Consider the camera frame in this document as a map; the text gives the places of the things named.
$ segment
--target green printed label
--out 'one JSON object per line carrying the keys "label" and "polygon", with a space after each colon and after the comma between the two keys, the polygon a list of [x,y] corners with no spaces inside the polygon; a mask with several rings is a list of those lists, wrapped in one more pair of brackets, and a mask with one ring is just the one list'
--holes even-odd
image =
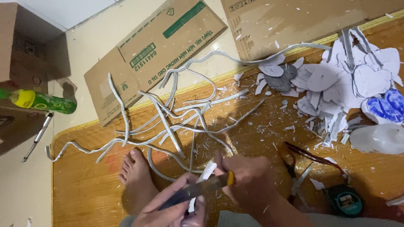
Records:
{"label": "green printed label", "polygon": [[163,32],[166,39],[170,38],[178,29],[180,29],[185,23],[197,15],[203,8],[205,4],[199,1],[194,7],[192,7],[188,12],[182,15],[174,24],[172,24],[167,30]]}
{"label": "green printed label", "polygon": [[136,55],[131,61],[130,61],[130,66],[132,68],[135,68],[135,66],[140,63],[145,57],[147,57],[154,49],[156,46],[152,42],[150,45],[148,45],[146,48],[144,48],[138,55]]}

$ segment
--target green tape measure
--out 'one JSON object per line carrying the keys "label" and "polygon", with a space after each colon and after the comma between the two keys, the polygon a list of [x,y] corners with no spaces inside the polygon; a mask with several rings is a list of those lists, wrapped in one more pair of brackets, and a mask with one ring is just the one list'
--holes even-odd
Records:
{"label": "green tape measure", "polygon": [[363,211],[363,199],[347,184],[333,186],[325,190],[334,210],[341,216],[358,217]]}

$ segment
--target flattened cardboard box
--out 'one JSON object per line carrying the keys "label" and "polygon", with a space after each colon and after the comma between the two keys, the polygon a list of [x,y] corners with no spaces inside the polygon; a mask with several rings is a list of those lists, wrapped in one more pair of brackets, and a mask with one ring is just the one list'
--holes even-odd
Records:
{"label": "flattened cardboard box", "polygon": [[240,59],[252,61],[404,8],[403,0],[221,0]]}
{"label": "flattened cardboard box", "polygon": [[141,98],[137,91],[149,91],[167,70],[184,64],[226,29],[203,1],[166,1],[84,75],[100,124],[121,114],[109,72],[130,107]]}

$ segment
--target knife blade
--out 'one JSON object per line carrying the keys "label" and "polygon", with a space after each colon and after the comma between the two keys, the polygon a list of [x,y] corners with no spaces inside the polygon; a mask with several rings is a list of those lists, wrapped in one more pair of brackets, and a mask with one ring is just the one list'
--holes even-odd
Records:
{"label": "knife blade", "polygon": [[201,181],[197,184],[178,190],[166,202],[164,202],[158,210],[167,209],[182,202],[201,196],[208,191],[221,189],[222,187],[226,187],[232,184],[234,184],[234,173],[232,171],[229,171],[223,175],[215,176],[205,181]]}

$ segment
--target gray shorts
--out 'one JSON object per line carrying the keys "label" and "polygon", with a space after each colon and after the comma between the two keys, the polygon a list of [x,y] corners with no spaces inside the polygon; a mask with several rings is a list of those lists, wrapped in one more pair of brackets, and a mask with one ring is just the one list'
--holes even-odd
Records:
{"label": "gray shorts", "polygon": [[[306,214],[315,226],[319,227],[404,227],[404,224],[384,219],[344,218],[328,214]],[[119,227],[130,227],[136,216],[126,216]],[[261,227],[248,214],[234,213],[228,210],[220,212],[217,227]]]}

